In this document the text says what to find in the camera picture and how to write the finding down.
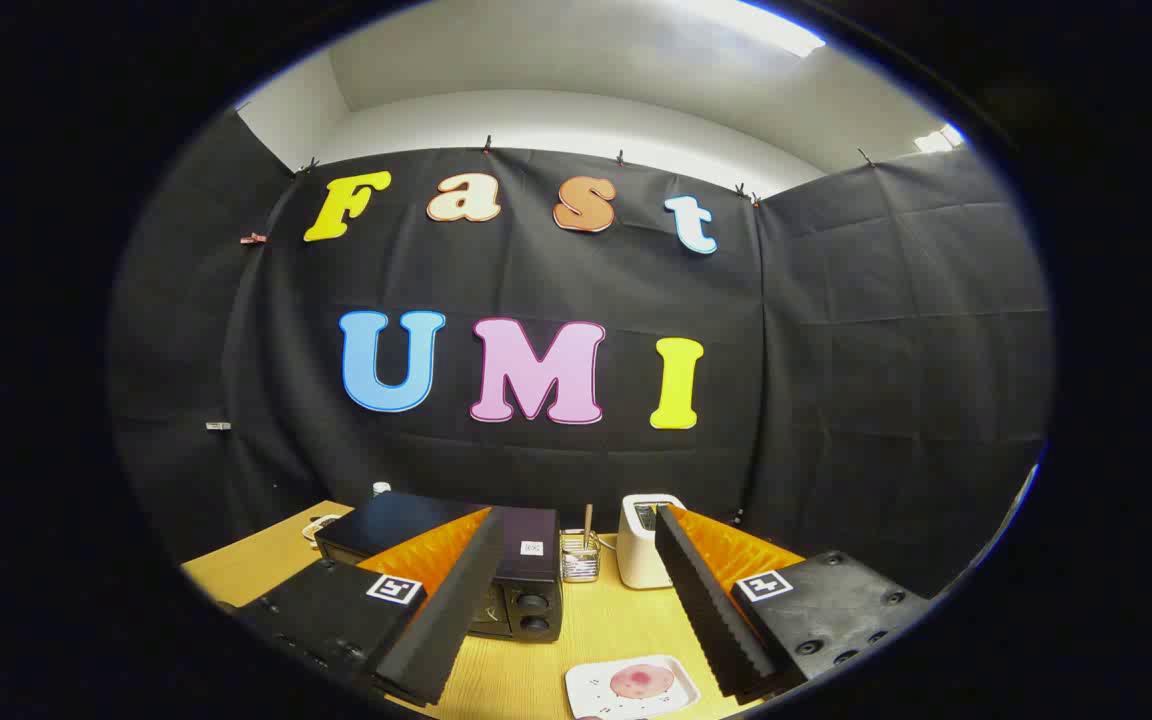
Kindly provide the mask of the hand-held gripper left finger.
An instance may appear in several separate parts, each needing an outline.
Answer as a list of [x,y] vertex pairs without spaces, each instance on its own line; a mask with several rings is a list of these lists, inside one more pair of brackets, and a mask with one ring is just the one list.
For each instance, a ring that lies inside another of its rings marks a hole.
[[365,560],[317,560],[234,620],[353,691],[435,705],[505,548],[488,506]]

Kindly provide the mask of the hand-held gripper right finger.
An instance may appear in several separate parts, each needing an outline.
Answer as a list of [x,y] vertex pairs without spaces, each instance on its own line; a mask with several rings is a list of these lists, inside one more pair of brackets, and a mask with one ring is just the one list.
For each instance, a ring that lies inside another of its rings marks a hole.
[[872,655],[932,602],[838,550],[803,558],[673,505],[655,551],[723,696],[767,700]]

